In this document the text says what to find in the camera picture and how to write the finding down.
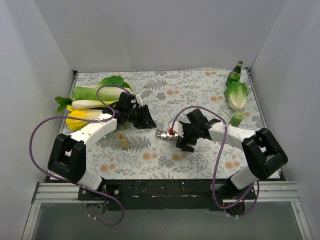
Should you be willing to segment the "clear weekly pill organizer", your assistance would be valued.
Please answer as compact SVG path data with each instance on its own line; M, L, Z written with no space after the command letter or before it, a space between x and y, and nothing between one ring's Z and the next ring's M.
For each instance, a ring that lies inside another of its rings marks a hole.
M170 141L177 142L179 135L177 133L174 133L173 135L170 134L168 131L157 129L155 132L155 136L161 139L166 139Z

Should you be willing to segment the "clear pill bottle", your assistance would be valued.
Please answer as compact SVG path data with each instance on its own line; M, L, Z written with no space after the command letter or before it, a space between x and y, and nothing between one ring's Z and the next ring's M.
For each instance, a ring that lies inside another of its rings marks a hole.
M123 150L126 150L130 147L131 143L130 143L130 140L128 138L128 136L124 133L121 133L119 136L118 136L118 142L119 142L119 145L120 147L123 149Z

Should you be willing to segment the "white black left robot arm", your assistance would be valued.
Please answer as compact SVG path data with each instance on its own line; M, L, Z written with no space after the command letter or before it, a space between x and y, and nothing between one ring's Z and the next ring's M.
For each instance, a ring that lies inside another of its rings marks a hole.
M87 150L107 134L126 123L132 123L136 129L152 129L157 125L152 119L149 108L142 104L140 96L122 92L114 106L114 118L104 109L97 117L82 129L65 135L59 134L52 147L48 169L56 175L89 188L89 194L95 200L106 196L103 178L87 168Z

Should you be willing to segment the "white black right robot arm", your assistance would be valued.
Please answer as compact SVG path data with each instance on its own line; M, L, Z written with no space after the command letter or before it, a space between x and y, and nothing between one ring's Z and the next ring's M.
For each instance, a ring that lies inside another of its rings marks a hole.
M169 132L177 134L176 147L194 152L198 139L221 142L243 151L247 165L231 175L215 190L222 198L237 199L256 181L266 180L288 162L284 150L267 128L247 130L225 124L221 119L208 120L200 109L189 112L188 122L174 121Z

